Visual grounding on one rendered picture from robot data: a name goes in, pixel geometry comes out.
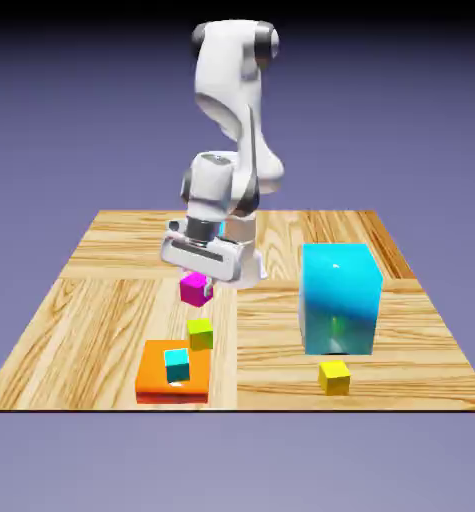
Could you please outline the small yellow cube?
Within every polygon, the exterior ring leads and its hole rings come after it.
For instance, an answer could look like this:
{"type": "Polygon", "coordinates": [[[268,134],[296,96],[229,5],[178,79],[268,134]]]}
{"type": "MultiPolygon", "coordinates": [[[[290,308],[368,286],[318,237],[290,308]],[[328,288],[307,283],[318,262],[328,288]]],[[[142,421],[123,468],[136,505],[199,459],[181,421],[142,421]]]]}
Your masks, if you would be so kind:
{"type": "Polygon", "coordinates": [[[327,396],[347,395],[351,374],[342,360],[322,361],[318,366],[318,382],[327,396]]]}

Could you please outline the small cyan cube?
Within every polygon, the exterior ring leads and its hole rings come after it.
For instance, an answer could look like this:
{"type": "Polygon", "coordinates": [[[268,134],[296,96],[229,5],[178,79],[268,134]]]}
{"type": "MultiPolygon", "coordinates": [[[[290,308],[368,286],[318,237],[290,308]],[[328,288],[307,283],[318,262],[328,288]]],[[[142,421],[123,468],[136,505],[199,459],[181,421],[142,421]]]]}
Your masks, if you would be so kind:
{"type": "Polygon", "coordinates": [[[168,383],[184,382],[190,379],[190,360],[187,348],[165,350],[164,363],[168,383]]]}

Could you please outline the small lime green cube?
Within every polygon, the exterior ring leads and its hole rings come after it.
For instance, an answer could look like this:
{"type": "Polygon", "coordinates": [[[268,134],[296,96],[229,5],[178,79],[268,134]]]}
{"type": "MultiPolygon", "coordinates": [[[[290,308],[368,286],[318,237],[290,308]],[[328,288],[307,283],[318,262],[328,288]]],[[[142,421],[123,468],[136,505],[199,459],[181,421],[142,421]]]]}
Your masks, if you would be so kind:
{"type": "Polygon", "coordinates": [[[213,349],[213,327],[208,318],[188,320],[187,331],[193,351],[213,349]]]}

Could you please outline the small magenta cube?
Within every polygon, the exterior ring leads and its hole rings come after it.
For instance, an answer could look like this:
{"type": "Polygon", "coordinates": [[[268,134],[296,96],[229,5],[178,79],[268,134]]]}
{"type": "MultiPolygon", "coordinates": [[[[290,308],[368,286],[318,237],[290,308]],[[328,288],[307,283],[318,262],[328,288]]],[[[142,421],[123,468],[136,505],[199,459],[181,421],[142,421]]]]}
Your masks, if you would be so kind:
{"type": "Polygon", "coordinates": [[[198,272],[188,272],[180,280],[180,299],[189,305],[202,307],[213,298],[211,295],[204,294],[206,283],[204,274],[198,272]]]}

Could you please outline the large cyan box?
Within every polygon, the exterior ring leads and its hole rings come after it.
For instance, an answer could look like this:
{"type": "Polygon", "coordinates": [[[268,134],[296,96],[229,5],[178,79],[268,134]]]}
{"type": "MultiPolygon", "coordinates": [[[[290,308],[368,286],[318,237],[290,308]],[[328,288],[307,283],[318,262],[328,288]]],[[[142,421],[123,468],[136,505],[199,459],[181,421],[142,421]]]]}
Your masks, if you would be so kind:
{"type": "Polygon", "coordinates": [[[370,355],[383,276],[367,245],[305,243],[299,327],[308,355],[370,355]]]}

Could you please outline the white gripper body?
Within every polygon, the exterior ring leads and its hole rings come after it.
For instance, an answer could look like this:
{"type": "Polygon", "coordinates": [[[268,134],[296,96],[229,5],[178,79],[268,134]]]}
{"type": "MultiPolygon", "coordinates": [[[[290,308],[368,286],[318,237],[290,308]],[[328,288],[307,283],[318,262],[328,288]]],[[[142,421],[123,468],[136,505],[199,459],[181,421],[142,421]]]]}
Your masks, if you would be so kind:
{"type": "Polygon", "coordinates": [[[215,280],[234,282],[241,276],[242,252],[242,245],[219,238],[200,246],[183,236],[167,236],[161,246],[161,259],[215,280]]]}

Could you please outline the large orange box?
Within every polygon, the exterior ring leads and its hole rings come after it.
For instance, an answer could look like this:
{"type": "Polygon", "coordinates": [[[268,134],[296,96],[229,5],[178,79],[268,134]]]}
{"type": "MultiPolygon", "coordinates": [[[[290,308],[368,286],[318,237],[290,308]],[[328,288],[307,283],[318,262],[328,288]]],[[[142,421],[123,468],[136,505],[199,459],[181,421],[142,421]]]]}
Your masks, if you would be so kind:
{"type": "Polygon", "coordinates": [[[209,397],[211,350],[193,351],[188,340],[149,340],[145,343],[137,376],[135,395],[139,404],[205,404],[209,397]],[[187,348],[190,379],[168,383],[164,351],[187,348]]]}

